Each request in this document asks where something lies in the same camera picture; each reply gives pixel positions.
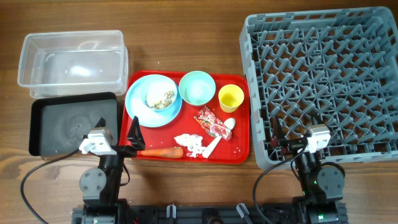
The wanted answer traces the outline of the mint green bowl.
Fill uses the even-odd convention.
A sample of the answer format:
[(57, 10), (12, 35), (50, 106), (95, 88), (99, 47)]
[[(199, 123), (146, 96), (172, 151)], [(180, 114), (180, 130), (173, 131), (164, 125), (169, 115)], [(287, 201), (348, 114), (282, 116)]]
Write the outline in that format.
[(178, 90), (185, 102), (193, 106), (202, 106), (214, 97), (216, 83), (208, 73), (192, 71), (181, 78)]

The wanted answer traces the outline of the white plastic spoon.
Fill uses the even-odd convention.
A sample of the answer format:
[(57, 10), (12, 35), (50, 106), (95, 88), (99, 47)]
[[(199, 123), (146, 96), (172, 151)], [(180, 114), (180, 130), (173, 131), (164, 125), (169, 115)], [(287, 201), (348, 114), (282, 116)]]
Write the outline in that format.
[[(233, 128), (236, 125), (236, 120), (234, 118), (228, 118), (225, 122), (224, 125), (230, 130), (232, 131)], [(220, 142), (222, 136), (218, 135), (216, 138), (214, 138), (214, 140), (212, 140), (212, 142), (206, 147), (206, 149), (203, 151), (202, 156), (204, 158), (209, 158), (209, 156), (211, 155), (211, 153), (214, 151), (215, 147), (217, 146), (217, 144)]]

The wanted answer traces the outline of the yellow plastic cup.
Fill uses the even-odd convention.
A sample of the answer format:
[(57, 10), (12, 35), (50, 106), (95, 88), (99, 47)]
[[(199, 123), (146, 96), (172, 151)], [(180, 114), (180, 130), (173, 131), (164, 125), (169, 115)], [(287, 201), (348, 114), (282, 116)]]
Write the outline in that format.
[(220, 108), (226, 113), (232, 113), (243, 103), (244, 92), (237, 85), (225, 85), (219, 90), (218, 99)]

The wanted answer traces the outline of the white tissue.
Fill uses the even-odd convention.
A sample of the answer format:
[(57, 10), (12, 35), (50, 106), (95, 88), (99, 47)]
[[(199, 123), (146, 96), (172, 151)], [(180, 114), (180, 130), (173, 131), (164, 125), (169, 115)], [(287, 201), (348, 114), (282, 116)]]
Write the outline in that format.
[(188, 157), (197, 157), (202, 155), (206, 147), (202, 146), (203, 138), (197, 134), (182, 134), (174, 137), (175, 142), (183, 147), (186, 147)]

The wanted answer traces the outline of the rice and food scraps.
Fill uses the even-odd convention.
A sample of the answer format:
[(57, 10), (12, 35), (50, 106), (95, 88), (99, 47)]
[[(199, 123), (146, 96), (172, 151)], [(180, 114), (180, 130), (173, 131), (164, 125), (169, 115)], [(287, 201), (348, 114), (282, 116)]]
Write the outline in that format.
[(153, 110), (162, 110), (169, 107), (174, 101), (175, 93), (172, 90), (169, 91), (150, 91), (146, 95), (146, 104)]

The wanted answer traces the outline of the red snack wrapper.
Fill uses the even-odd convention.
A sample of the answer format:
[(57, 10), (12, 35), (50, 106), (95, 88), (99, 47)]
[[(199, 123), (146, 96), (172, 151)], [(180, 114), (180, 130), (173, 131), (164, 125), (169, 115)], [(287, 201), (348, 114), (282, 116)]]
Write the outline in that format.
[(194, 119), (210, 136), (222, 137), (226, 141), (231, 139), (231, 130), (207, 106), (204, 106)]

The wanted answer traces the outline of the orange carrot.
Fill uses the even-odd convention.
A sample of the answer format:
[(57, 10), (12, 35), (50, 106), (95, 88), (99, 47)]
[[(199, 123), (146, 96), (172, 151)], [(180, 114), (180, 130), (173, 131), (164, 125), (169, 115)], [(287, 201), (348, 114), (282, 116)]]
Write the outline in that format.
[(143, 156), (162, 157), (169, 159), (179, 159), (183, 157), (183, 149), (181, 147), (168, 147), (162, 149), (146, 149), (141, 152)]

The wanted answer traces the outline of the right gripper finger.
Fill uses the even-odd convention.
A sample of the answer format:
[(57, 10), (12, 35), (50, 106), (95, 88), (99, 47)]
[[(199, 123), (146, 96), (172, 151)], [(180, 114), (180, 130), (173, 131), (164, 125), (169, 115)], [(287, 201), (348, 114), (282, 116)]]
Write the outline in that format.
[(280, 121), (277, 116), (271, 119), (271, 127), (271, 147), (280, 147), (280, 154), (283, 156), (285, 154), (285, 135), (283, 133), (282, 127), (280, 126)]
[(322, 120), (322, 117), (314, 111), (310, 113), (310, 119), (313, 126), (318, 124), (325, 124), (325, 122)]

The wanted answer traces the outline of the light blue plate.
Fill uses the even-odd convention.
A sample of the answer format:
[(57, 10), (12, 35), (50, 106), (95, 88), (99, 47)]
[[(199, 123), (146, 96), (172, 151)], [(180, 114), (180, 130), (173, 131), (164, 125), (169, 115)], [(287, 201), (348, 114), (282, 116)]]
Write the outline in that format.
[(146, 76), (134, 81), (129, 87), (125, 97), (125, 109), (131, 118), (134, 118), (135, 116), (139, 118), (141, 126), (147, 128), (158, 128), (169, 124), (177, 117), (182, 107), (182, 97), (178, 92), (177, 99), (173, 105), (165, 110), (154, 111), (148, 108), (141, 98), (141, 87)]

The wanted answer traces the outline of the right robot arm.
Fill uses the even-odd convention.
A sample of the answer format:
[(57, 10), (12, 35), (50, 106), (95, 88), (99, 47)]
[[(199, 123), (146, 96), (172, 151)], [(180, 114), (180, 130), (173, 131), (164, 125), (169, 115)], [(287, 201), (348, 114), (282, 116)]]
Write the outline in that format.
[(346, 206), (341, 203), (345, 170), (337, 163), (320, 161), (318, 152), (329, 145), (331, 131), (317, 114), (312, 113), (311, 119), (312, 125), (296, 139), (287, 139), (278, 117), (271, 119), (271, 146), (292, 156), (290, 168), (303, 190), (301, 197), (293, 199), (297, 221), (348, 223)]

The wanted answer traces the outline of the light blue small bowl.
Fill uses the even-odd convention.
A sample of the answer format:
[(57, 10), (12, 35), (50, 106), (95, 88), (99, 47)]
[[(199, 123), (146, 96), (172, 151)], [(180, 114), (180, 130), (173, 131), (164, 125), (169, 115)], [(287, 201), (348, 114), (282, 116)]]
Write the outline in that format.
[(176, 100), (177, 96), (178, 96), (178, 90), (177, 90), (177, 85), (173, 80), (171, 80), (170, 78), (165, 77), (163, 75), (148, 75), (145, 77), (145, 80), (141, 87), (142, 101), (147, 106), (146, 95), (150, 91), (158, 92), (158, 91), (169, 91), (169, 90), (174, 91), (174, 93), (175, 93), (174, 99)]

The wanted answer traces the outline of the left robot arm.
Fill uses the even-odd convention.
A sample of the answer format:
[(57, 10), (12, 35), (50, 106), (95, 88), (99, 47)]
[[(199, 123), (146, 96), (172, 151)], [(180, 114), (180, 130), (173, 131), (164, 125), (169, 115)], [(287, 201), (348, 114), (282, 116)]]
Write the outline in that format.
[(136, 157), (145, 149), (138, 117), (133, 118), (127, 135), (130, 146), (113, 146), (113, 137), (101, 118), (97, 125), (83, 136), (79, 146), (82, 154), (92, 153), (99, 157), (97, 168), (88, 169), (80, 177), (83, 192), (83, 208), (74, 209), (72, 223), (79, 224), (123, 224), (138, 223), (139, 218), (126, 199), (119, 198), (122, 173), (127, 171), (125, 157)]

